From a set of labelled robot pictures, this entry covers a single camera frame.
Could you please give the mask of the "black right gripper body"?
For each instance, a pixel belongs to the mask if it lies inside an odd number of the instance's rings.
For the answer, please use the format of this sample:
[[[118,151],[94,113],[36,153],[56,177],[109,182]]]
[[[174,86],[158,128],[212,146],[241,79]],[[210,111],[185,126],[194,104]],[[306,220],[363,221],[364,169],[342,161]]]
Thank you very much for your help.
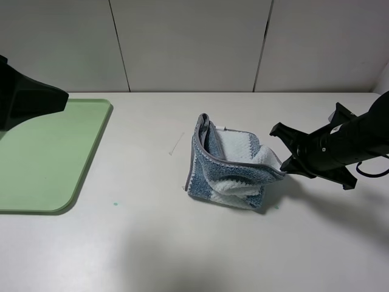
[[[299,146],[298,152],[291,153],[313,174],[313,178],[320,177],[341,184],[345,190],[354,189],[356,177],[331,153],[328,142],[331,129],[322,127],[308,134],[305,142]]]

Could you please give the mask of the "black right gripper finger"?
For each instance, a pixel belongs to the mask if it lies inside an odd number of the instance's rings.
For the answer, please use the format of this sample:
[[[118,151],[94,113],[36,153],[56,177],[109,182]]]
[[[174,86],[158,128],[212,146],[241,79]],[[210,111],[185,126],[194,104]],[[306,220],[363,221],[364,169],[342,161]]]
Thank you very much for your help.
[[[290,152],[298,152],[299,146],[308,137],[307,133],[288,127],[281,122],[274,125],[269,134],[280,138]]]
[[[307,178],[313,178],[313,174],[293,155],[282,163],[280,170],[290,175],[301,175]]]

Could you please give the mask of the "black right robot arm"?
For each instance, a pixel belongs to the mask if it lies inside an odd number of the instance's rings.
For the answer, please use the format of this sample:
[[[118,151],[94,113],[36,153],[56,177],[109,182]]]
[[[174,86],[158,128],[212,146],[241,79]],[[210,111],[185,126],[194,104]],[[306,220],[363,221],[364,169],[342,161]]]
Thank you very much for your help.
[[[340,103],[329,118],[329,124],[307,134],[276,124],[271,136],[282,140],[291,156],[282,163],[281,171],[308,178],[323,178],[354,189],[357,178],[348,165],[388,157],[388,93],[382,94],[361,116],[356,116]]]

